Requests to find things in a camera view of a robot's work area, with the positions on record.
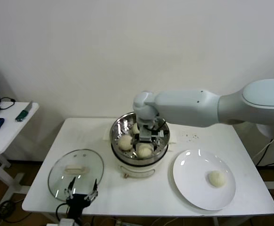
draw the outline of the steamed bun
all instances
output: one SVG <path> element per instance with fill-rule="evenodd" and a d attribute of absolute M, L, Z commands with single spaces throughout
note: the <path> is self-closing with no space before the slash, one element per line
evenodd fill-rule
<path fill-rule="evenodd" d="M 133 145 L 131 144 L 132 137 L 130 135 L 123 135 L 119 138 L 118 146 L 123 151 L 129 151 Z"/>
<path fill-rule="evenodd" d="M 209 182 L 211 183 L 211 185 L 213 185 L 214 187 L 222 187 L 226 183 L 226 177 L 225 177 L 224 173 L 222 173 L 221 171 L 217 171 L 217 170 L 212 171 L 208 175 L 208 179 L 209 179 Z"/>
<path fill-rule="evenodd" d="M 153 148 L 150 144 L 141 144 L 137 150 L 137 157 L 145 159 L 151 157 L 153 154 Z"/>

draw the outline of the mouse cable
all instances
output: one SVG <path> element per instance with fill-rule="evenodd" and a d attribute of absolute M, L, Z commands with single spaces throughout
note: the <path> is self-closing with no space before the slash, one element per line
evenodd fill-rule
<path fill-rule="evenodd" d="M 6 109 L 9 109 L 10 107 L 12 107 L 13 105 L 15 105 L 16 100 L 13 99 L 13 98 L 2 97 L 2 98 L 0 98 L 0 101 L 2 101 L 2 99 L 10 99 L 10 101 L 13 102 L 13 103 L 12 103 L 10 106 L 6 107 L 6 108 L 1 108 L 1 107 L 0 107 L 0 110 L 6 110 Z"/>

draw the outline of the knife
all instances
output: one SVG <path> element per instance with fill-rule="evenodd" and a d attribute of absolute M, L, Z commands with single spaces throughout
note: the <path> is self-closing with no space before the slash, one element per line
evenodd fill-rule
<path fill-rule="evenodd" d="M 32 101 L 29 102 L 27 107 L 20 112 L 20 114 L 16 117 L 16 121 L 23 121 L 23 119 L 28 115 L 30 109 L 32 108 Z"/>

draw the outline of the white table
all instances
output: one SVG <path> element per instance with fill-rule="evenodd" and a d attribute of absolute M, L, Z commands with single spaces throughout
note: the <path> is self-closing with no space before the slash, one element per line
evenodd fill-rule
<path fill-rule="evenodd" d="M 5 108 L 12 104 L 12 102 L 1 102 L 0 107 Z M 19 184 L 24 173 L 19 173 L 15 178 L 12 178 L 7 172 L 4 171 L 4 167 L 9 167 L 10 163 L 1 155 L 10 143 L 19 134 L 21 129 L 26 125 L 26 123 L 31 119 L 34 113 L 38 110 L 39 105 L 37 103 L 32 104 L 32 108 L 28 115 L 22 122 L 15 121 L 15 118 L 20 114 L 20 112 L 26 108 L 28 103 L 15 102 L 15 105 L 6 110 L 0 111 L 0 118 L 4 118 L 5 121 L 0 128 L 0 180 L 9 186 L 7 192 L 3 196 L 0 203 L 4 200 L 10 199 L 13 193 L 26 194 L 29 190 L 28 186 L 21 186 Z"/>
<path fill-rule="evenodd" d="M 175 131 L 177 143 L 161 162 L 159 170 L 149 178 L 124 179 L 117 169 L 117 160 L 109 141 L 103 140 L 105 130 L 115 119 L 69 118 L 57 135 L 38 172 L 22 208 L 30 212 L 54 213 L 61 202 L 49 192 L 47 179 L 54 163 L 64 154 L 82 148 L 98 152 L 105 171 L 99 184 L 99 195 L 83 214 L 110 216 L 172 216 L 218 217 L 274 214 L 274 201 L 251 158 L 232 126 L 214 125 L 196 128 L 168 124 Z M 232 170 L 236 180 L 236 195 L 220 211 L 199 209 L 179 193 L 172 177 L 172 163 L 183 150 L 201 148 L 215 153 Z"/>

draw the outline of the white wall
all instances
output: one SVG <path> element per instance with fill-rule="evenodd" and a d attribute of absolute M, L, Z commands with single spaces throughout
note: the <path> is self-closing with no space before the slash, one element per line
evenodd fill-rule
<path fill-rule="evenodd" d="M 65 118 L 120 116 L 145 89 L 273 77 L 274 1 L 0 0 L 0 93 L 41 106 L 9 158 L 44 159 Z"/>

